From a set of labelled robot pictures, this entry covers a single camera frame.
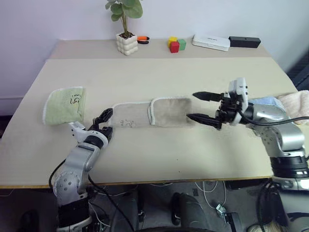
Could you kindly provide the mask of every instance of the white plant pot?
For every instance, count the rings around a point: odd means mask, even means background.
[[[138,50],[136,35],[128,39],[124,39],[120,37],[119,35],[120,34],[116,35],[116,43],[117,43],[118,51],[125,54],[126,56],[129,56]]]

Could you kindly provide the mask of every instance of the green block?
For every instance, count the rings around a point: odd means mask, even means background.
[[[183,51],[185,49],[185,45],[187,42],[184,39],[177,40],[179,43],[179,51]]]

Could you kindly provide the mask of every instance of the toy block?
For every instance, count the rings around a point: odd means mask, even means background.
[[[177,42],[177,37],[170,37],[168,41],[168,46],[170,46],[171,42]]]
[[[171,42],[169,49],[171,53],[177,53],[179,51],[179,43],[177,41]]]
[[[187,42],[184,39],[177,40],[177,42],[179,43],[179,51],[183,51]]]

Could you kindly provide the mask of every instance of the white box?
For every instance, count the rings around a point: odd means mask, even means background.
[[[192,44],[200,47],[207,47],[221,51],[228,51],[231,42],[229,39],[226,38],[196,34],[193,37]]]

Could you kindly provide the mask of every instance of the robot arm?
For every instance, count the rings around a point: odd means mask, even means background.
[[[89,130],[85,130],[79,122],[69,123],[78,144],[67,156],[62,173],[53,186],[58,204],[58,232],[91,231],[92,218],[86,192],[88,173],[97,161],[100,150],[108,145],[112,136],[111,127],[100,130],[98,125],[111,116],[112,109],[105,110],[94,119]]]
[[[281,203],[277,209],[276,221],[292,232],[309,230],[309,208],[305,206],[309,200],[305,137],[293,122],[281,123],[282,120],[289,119],[282,109],[248,103],[247,90],[244,78],[239,78],[230,83],[226,93],[194,93],[201,100],[221,102],[221,105],[215,118],[203,114],[187,116],[218,130],[223,123],[232,126],[240,123],[254,130],[266,148],[274,173],[272,181],[278,189],[278,194],[273,196],[273,199]]]

